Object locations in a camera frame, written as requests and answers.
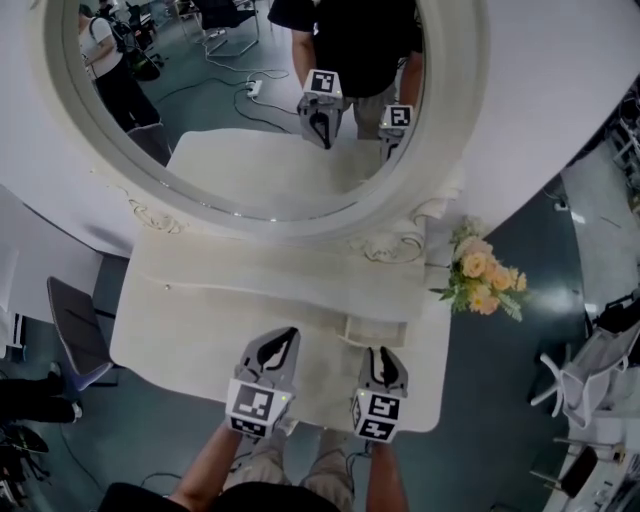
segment white top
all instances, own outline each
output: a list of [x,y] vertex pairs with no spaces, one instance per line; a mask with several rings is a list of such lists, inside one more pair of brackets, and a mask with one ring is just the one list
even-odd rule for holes
[[[91,23],[89,23],[89,25],[87,25],[78,35],[80,52],[82,53],[82,58],[84,60],[91,57],[98,51],[98,43],[113,35],[113,32],[111,32],[111,25],[109,25],[107,20],[103,18],[93,19],[95,20],[93,22],[93,27],[91,27]],[[89,27],[93,29],[93,36],[91,35]],[[87,73],[89,73],[91,80],[100,78],[115,68],[121,59],[122,54],[118,52],[117,47],[114,45],[113,49],[102,59],[95,61],[90,66],[87,66]]]

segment khaki shorts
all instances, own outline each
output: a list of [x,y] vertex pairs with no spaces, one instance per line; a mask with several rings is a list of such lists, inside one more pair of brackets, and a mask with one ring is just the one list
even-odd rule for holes
[[358,138],[378,140],[378,127],[384,108],[396,101],[396,84],[392,83],[380,94],[370,98],[345,98],[344,111],[353,105],[353,116],[358,125]]
[[[299,485],[330,501],[340,512],[352,512],[353,482],[341,448],[345,440],[344,433],[326,430],[309,475]],[[282,430],[276,430],[270,439],[261,439],[246,465],[229,476],[225,490],[247,482],[291,485],[282,465],[286,442],[287,436]]]

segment power strip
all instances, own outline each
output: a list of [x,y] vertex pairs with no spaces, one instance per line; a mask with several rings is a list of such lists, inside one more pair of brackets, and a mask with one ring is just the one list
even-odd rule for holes
[[247,85],[251,86],[251,89],[247,89],[247,98],[257,98],[262,88],[262,80],[256,80],[255,82],[249,82]]

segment black pants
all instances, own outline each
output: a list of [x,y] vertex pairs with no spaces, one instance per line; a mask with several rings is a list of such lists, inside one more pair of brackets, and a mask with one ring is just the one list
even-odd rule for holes
[[43,380],[0,380],[0,419],[71,423],[75,412],[69,400],[56,398],[64,381],[54,373]]
[[122,57],[118,65],[96,79],[105,107],[125,132],[138,126],[159,123],[160,115],[147,99]]

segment black t-shirt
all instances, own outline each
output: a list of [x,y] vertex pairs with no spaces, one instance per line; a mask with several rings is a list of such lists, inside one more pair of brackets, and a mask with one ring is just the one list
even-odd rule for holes
[[336,71],[348,97],[381,93],[398,61],[422,52],[415,0],[274,0],[269,20],[300,32],[316,28],[317,68]]
[[[249,482],[223,492],[211,512],[339,512],[335,505],[303,487]],[[112,484],[98,512],[185,512],[184,507],[135,485]]]

